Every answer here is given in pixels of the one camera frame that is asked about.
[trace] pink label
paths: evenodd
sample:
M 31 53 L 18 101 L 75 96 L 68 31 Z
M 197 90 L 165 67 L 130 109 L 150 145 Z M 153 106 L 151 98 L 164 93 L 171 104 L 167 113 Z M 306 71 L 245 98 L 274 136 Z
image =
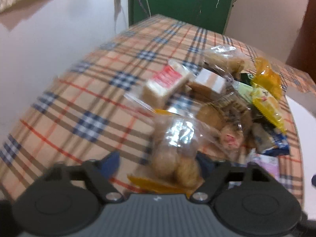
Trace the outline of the pink label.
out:
M 167 65 L 162 71 L 154 75 L 152 80 L 164 88 L 170 88 L 181 76 L 179 72 L 175 71 L 170 65 Z

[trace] silver screw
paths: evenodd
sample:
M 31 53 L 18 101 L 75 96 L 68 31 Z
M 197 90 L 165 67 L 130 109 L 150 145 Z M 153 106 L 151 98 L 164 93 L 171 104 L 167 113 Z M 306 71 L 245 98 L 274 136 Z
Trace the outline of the silver screw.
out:
M 196 192 L 192 195 L 193 199 L 198 201 L 204 201 L 208 198 L 208 195 L 205 192 Z
M 105 197 L 110 201 L 117 201 L 122 197 L 122 195 L 118 192 L 109 192 Z

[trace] table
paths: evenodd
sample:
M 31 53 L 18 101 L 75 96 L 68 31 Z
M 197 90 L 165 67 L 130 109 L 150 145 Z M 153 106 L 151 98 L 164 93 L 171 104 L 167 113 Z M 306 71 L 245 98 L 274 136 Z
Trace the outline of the table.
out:
M 131 185 L 128 173 L 148 163 L 152 127 L 124 109 L 124 93 L 160 71 L 169 58 L 199 71 L 199 52 L 228 43 L 251 60 L 258 56 L 249 45 L 193 25 L 156 15 L 145 20 L 75 63 L 32 104 L 9 134 L 0 151 L 0 182 L 15 200 L 46 168 L 57 161 L 68 165 L 101 159 L 114 150 L 121 155 L 118 174 L 111 179 L 121 192 L 141 190 Z M 282 64 L 283 88 L 316 93 L 305 72 Z M 252 65 L 248 72 L 254 72 Z M 186 93 L 175 94 L 168 106 L 194 111 L 197 103 Z M 300 143 L 287 101 L 280 101 L 286 121 L 291 156 L 282 156 L 280 182 L 303 203 Z M 214 158 L 223 154 L 213 153 Z M 244 163 L 243 147 L 237 163 Z

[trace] green door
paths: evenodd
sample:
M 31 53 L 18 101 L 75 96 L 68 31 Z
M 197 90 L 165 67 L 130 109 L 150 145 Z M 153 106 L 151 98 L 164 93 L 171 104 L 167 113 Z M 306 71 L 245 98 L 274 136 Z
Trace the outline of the green door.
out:
M 191 23 L 208 30 L 223 33 L 232 5 L 232 0 L 148 0 L 151 14 L 162 14 Z M 141 0 L 148 11 L 146 1 Z M 147 15 L 138 0 L 129 0 L 130 24 L 135 24 Z

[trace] blue snack package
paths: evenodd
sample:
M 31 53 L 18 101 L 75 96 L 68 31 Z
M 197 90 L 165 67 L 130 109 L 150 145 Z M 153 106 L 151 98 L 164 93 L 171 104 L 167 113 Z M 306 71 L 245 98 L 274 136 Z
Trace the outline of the blue snack package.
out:
M 254 123 L 252 134 L 258 153 L 273 157 L 290 154 L 287 137 L 278 128 L 270 124 Z

